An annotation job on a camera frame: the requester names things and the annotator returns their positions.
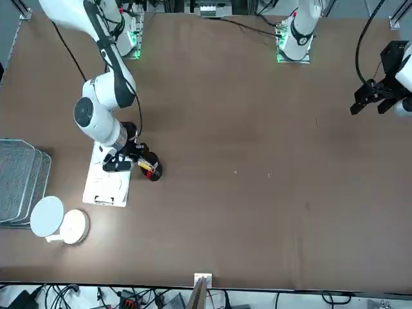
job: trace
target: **black cable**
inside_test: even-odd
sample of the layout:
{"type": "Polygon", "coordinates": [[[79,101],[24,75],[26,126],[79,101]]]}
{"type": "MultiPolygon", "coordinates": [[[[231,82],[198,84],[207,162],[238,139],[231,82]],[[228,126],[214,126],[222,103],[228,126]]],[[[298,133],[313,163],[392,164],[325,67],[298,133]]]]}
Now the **black cable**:
{"type": "Polygon", "coordinates": [[[263,16],[262,14],[256,14],[256,16],[259,16],[260,18],[262,18],[263,19],[263,21],[265,22],[265,23],[267,23],[269,26],[271,26],[271,27],[276,27],[276,24],[273,24],[273,23],[271,23],[270,21],[268,21],[268,19],[265,17],[265,16],[263,16]]]}
{"type": "Polygon", "coordinates": [[[279,35],[279,34],[272,33],[272,32],[267,32],[267,31],[263,31],[263,30],[260,30],[260,29],[257,29],[257,28],[253,28],[253,27],[251,27],[251,26],[247,26],[247,25],[245,25],[245,24],[238,23],[237,21],[231,21],[230,19],[218,19],[218,20],[219,20],[219,21],[226,21],[226,22],[231,23],[231,24],[236,24],[236,25],[238,25],[238,26],[240,26],[240,27],[244,27],[244,28],[246,28],[246,29],[255,31],[255,32],[260,33],[260,34],[269,35],[269,36],[271,36],[271,37],[282,37],[282,36],[279,35]]]}
{"type": "Polygon", "coordinates": [[[103,292],[101,287],[97,287],[97,301],[102,301],[103,307],[106,309],[109,309],[109,307],[106,305],[106,303],[103,300],[103,292]]]}
{"type": "Polygon", "coordinates": [[[362,81],[363,84],[367,85],[369,89],[371,90],[372,93],[378,93],[378,94],[390,94],[388,91],[381,90],[379,88],[374,87],[371,85],[369,82],[367,82],[364,77],[362,76],[362,73],[359,69],[359,50],[361,48],[361,42],[363,37],[365,36],[366,31],[368,31],[369,25],[371,24],[373,18],[381,8],[381,6],[384,4],[385,0],[380,0],[379,4],[377,7],[374,9],[373,13],[371,14],[371,17],[369,17],[368,22],[366,22],[365,27],[363,28],[362,32],[360,33],[358,44],[356,46],[356,52],[355,52],[355,67],[356,67],[356,73],[359,77],[359,79],[362,81]]]}
{"type": "Polygon", "coordinates": [[[373,74],[373,78],[372,78],[373,80],[375,79],[376,74],[378,73],[378,70],[379,70],[379,67],[380,67],[381,64],[382,64],[382,61],[380,61],[379,64],[378,64],[378,66],[376,67],[375,74],[373,74]]]}
{"type": "Polygon", "coordinates": [[[278,292],[276,294],[276,299],[275,299],[275,309],[277,309],[277,301],[279,300],[279,295],[280,295],[280,293],[278,292]]]}
{"type": "MultiPolygon", "coordinates": [[[[62,292],[62,290],[60,289],[59,286],[57,286],[57,289],[59,290],[59,292],[62,292]]],[[[64,302],[64,305],[66,306],[66,309],[71,309],[71,307],[69,306],[69,304],[66,302],[66,300],[65,300],[65,298],[64,298],[69,291],[70,291],[70,289],[67,288],[65,292],[62,292],[62,296],[61,296],[61,300],[60,300],[60,305],[59,305],[60,308],[61,308],[61,304],[62,304],[62,301],[63,301],[63,302],[64,302]]]]}
{"type": "Polygon", "coordinates": [[[117,295],[117,297],[122,296],[122,293],[120,291],[116,291],[112,286],[109,286],[109,289],[112,290],[117,295]]]}
{"type": "Polygon", "coordinates": [[[334,307],[335,305],[339,305],[339,306],[340,306],[340,305],[344,305],[344,304],[350,303],[351,300],[352,300],[352,296],[351,296],[351,295],[345,295],[345,296],[348,297],[348,299],[345,300],[345,301],[334,301],[334,300],[333,300],[333,297],[332,297],[332,294],[331,294],[329,291],[323,291],[323,292],[322,292],[322,299],[324,300],[324,302],[325,302],[326,304],[329,304],[329,305],[332,307],[332,309],[333,309],[333,307],[334,307]],[[327,294],[327,295],[329,296],[330,301],[327,300],[327,299],[324,297],[325,294],[327,294]]]}
{"type": "Polygon", "coordinates": [[[262,9],[260,10],[260,12],[257,13],[257,14],[262,14],[263,11],[266,10],[270,4],[273,4],[272,8],[274,8],[278,2],[279,2],[279,0],[271,0],[271,1],[269,1],[268,4],[265,5],[265,7],[262,8],[262,9]]]}
{"type": "Polygon", "coordinates": [[[44,296],[44,307],[45,307],[45,309],[48,309],[47,308],[47,297],[49,296],[49,291],[50,291],[51,288],[52,288],[52,285],[49,286],[49,288],[46,291],[46,295],[44,296]]]}
{"type": "Polygon", "coordinates": [[[57,293],[55,299],[53,300],[53,303],[51,304],[50,309],[53,309],[53,307],[57,309],[57,305],[59,303],[59,300],[61,301],[62,297],[64,297],[65,292],[67,292],[69,289],[70,289],[69,286],[66,286],[65,288],[63,288],[63,290],[61,290],[60,292],[57,293]]]}
{"type": "MultiPolygon", "coordinates": [[[[164,291],[164,292],[162,292],[162,293],[159,293],[159,294],[157,295],[157,297],[162,296],[162,295],[165,294],[165,293],[168,293],[168,291],[170,291],[170,290],[171,290],[171,288],[167,289],[166,291],[164,291]]],[[[156,300],[156,298],[154,298],[152,301],[148,302],[147,305],[145,305],[142,309],[149,308],[149,306],[150,306],[155,300],[156,300]]]]}
{"type": "Polygon", "coordinates": [[[229,294],[226,290],[223,290],[223,293],[225,294],[225,309],[232,309],[232,305],[230,304],[229,300],[229,294]]]}
{"type": "Polygon", "coordinates": [[[133,291],[133,293],[135,295],[135,304],[136,304],[136,306],[138,306],[138,299],[137,299],[135,288],[131,288],[131,290],[133,291]]]}
{"type": "Polygon", "coordinates": [[[67,51],[69,52],[71,59],[72,59],[73,62],[76,64],[76,67],[79,69],[79,72],[80,72],[80,74],[82,75],[84,82],[86,82],[87,79],[86,79],[86,77],[84,76],[82,69],[80,68],[80,66],[79,66],[79,64],[78,64],[75,56],[72,54],[71,50],[68,48],[66,42],[64,41],[64,39],[63,39],[63,37],[62,37],[62,35],[61,35],[60,31],[59,31],[59,29],[57,28],[56,24],[55,24],[53,21],[52,21],[51,23],[53,24],[54,28],[56,29],[57,35],[60,37],[60,40],[62,41],[64,47],[66,47],[67,51]]]}

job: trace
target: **brown table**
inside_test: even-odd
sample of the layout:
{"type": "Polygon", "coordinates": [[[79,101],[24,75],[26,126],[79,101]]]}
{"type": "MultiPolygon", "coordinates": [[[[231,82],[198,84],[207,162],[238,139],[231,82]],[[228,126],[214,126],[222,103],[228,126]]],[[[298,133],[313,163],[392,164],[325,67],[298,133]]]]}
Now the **brown table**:
{"type": "MultiPolygon", "coordinates": [[[[260,19],[238,21],[270,30],[260,19]]],[[[321,19],[311,65],[277,64],[274,40],[223,21],[157,14],[128,61],[158,153],[158,183],[133,173],[125,209],[86,205],[93,142],[73,121],[83,81],[50,22],[23,23],[0,93],[0,132],[52,157],[48,195],[84,209],[79,246],[0,231],[0,280],[410,291],[412,125],[374,106],[353,117],[362,19],[321,19]]],[[[62,30],[88,78],[104,65],[62,30]]],[[[396,39],[372,24],[372,77],[396,39]]],[[[115,113],[137,121],[136,107],[115,113]]]]}

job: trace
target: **wire mesh tray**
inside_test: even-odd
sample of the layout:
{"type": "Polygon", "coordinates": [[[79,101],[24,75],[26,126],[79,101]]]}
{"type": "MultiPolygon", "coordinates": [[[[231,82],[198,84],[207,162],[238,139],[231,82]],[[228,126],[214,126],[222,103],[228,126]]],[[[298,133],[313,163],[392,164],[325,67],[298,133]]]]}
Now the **wire mesh tray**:
{"type": "Polygon", "coordinates": [[[51,158],[23,140],[0,140],[0,226],[29,228],[44,196],[51,158]]]}

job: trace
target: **white circular object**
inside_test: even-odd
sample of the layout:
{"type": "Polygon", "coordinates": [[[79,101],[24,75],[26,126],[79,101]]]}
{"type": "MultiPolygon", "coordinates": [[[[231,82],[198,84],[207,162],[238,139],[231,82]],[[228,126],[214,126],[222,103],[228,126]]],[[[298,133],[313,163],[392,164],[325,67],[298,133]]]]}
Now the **white circular object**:
{"type": "Polygon", "coordinates": [[[34,234],[46,237],[56,232],[62,224],[64,205],[56,196],[42,198],[30,215],[30,227],[34,234]]]}
{"type": "Polygon", "coordinates": [[[65,243],[72,245],[81,242],[89,232],[89,217],[86,213],[73,209],[63,219],[60,235],[65,243]]]}

